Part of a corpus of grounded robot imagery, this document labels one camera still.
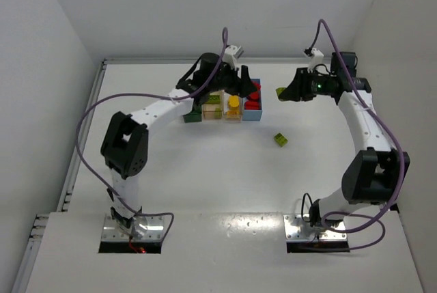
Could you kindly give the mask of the yellow round lego piece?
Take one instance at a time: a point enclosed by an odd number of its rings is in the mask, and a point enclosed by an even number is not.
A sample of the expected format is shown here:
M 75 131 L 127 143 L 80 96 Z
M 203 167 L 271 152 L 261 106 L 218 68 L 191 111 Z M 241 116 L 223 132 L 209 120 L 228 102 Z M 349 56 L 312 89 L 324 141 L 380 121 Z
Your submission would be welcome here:
M 240 99 L 237 96 L 230 96 L 228 99 L 228 107 L 230 109 L 238 109 L 240 106 Z

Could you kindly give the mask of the lime green lego brick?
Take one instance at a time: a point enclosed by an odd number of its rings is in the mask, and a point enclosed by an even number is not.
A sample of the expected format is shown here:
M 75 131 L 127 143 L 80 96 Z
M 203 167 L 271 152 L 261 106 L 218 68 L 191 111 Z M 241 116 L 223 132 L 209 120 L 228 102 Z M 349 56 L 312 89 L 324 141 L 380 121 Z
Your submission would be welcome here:
M 221 96 L 219 94 L 210 94 L 206 101 L 206 104 L 220 104 Z

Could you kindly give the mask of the lime curved lego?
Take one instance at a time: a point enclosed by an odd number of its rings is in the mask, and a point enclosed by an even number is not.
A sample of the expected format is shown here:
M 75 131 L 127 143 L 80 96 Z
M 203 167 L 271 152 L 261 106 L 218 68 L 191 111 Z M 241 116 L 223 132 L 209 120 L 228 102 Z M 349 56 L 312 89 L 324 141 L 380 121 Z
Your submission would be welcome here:
M 288 143 L 287 138 L 280 132 L 274 136 L 274 141 L 281 148 Z
M 283 93 L 284 90 L 285 90 L 285 87 L 278 87 L 278 88 L 275 89 L 276 94 L 277 94 L 277 98 L 278 98 L 280 101 L 285 101 L 285 99 L 283 99 L 283 98 L 281 97 L 281 94 Z

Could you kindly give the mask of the red flower lego piece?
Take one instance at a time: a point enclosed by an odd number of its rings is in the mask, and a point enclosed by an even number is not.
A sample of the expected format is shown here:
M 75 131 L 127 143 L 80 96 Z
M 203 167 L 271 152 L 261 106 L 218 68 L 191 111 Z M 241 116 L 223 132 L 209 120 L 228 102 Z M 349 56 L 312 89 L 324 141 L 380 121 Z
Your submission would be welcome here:
M 258 100 L 260 100 L 260 93 L 259 92 L 253 92 L 252 94 L 248 95 L 246 98 L 248 100 L 258 101 Z

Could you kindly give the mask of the red curved top lego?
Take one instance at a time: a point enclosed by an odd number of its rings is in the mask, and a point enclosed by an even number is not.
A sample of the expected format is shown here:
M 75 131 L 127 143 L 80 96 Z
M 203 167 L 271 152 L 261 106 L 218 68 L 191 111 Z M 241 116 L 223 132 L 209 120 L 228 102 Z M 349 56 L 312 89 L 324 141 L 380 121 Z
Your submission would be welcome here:
M 259 101 L 247 100 L 244 103 L 244 109 L 245 110 L 260 110 L 261 105 L 260 105 Z

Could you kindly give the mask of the small lime green lego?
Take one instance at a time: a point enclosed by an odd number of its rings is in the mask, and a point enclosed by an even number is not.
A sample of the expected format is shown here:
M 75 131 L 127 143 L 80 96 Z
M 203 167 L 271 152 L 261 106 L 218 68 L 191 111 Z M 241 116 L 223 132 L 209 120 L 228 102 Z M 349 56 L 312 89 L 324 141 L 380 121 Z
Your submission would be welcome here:
M 220 109 L 217 109 L 214 111 L 214 119 L 221 119 L 222 118 L 222 111 Z

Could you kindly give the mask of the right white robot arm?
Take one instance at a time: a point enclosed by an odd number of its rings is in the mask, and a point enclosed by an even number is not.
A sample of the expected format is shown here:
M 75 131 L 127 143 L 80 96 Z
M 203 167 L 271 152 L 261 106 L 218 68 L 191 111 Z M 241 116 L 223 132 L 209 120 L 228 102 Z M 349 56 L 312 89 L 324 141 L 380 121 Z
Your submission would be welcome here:
M 396 202 L 410 164 L 373 107 L 371 86 L 356 76 L 355 53 L 333 54 L 330 70 L 318 72 L 324 55 L 316 48 L 305 51 L 309 65 L 298 68 L 293 81 L 277 90 L 280 101 L 308 102 L 329 96 L 343 113 L 354 143 L 356 156 L 344 172 L 341 187 L 328 197 L 315 200 L 309 209 L 312 227 L 332 227 L 344 217 L 370 205 L 382 215 Z

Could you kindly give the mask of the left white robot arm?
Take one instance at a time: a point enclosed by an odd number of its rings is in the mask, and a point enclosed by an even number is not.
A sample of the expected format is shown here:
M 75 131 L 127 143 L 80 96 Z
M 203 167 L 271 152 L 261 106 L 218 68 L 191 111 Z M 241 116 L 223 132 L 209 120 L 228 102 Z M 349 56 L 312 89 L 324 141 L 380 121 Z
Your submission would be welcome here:
M 247 66 L 238 66 L 242 48 L 229 45 L 223 56 L 204 53 L 178 81 L 164 100 L 129 114 L 115 113 L 109 123 L 101 155 L 111 170 L 113 206 L 111 216 L 130 228 L 141 213 L 138 204 L 138 174 L 147 162 L 153 134 L 178 117 L 190 113 L 221 90 L 244 98 L 256 91 Z

